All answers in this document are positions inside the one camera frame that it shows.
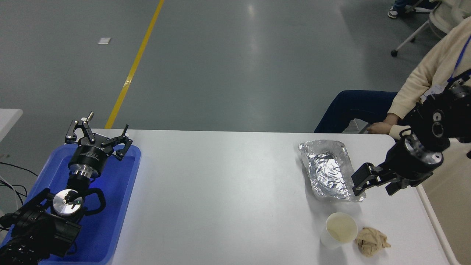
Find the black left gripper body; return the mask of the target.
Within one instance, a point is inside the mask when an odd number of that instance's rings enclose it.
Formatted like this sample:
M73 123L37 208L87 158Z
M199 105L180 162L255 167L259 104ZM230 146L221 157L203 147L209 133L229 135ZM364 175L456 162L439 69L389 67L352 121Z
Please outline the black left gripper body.
M71 172L90 168L92 174L102 174L111 155L111 146L94 146L90 143L77 143L77 149L68 163Z

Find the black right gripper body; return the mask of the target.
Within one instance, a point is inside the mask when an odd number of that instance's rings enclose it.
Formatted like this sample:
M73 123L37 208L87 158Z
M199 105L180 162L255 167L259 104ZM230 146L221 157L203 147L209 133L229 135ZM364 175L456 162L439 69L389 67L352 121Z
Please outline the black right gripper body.
M387 152L382 169L411 181L425 180L433 172L433 152L418 140L400 140Z

